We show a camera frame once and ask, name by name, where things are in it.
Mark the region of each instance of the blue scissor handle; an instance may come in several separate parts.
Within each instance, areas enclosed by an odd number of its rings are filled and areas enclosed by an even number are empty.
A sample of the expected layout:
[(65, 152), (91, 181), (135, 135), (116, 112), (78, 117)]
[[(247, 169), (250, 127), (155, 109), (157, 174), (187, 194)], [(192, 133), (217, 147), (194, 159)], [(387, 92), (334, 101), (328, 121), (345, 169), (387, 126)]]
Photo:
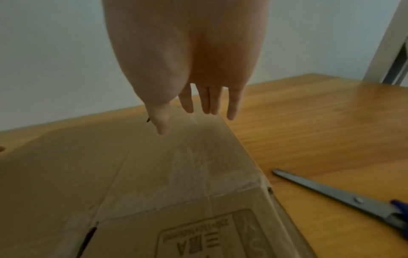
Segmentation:
[[(408, 204), (398, 200), (392, 200), (391, 204), (401, 211), (402, 217), (408, 223)], [(406, 240), (408, 240), (408, 227), (404, 229), (403, 236)]]

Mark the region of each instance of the wooden table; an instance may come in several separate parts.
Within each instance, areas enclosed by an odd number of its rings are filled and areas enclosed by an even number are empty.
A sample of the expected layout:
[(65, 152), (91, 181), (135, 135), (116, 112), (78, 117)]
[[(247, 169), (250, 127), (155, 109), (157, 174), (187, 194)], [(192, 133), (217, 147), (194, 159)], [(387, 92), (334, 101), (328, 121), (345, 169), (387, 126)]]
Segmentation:
[[(378, 200), (408, 202), (407, 89), (306, 75), (248, 87), (235, 121), (225, 118), (226, 108), (223, 96), (222, 116), (319, 257), (408, 258), (408, 242), (394, 229), (271, 174), (281, 168)], [(130, 108), (3, 132), (0, 157), (55, 129), (142, 112)]]

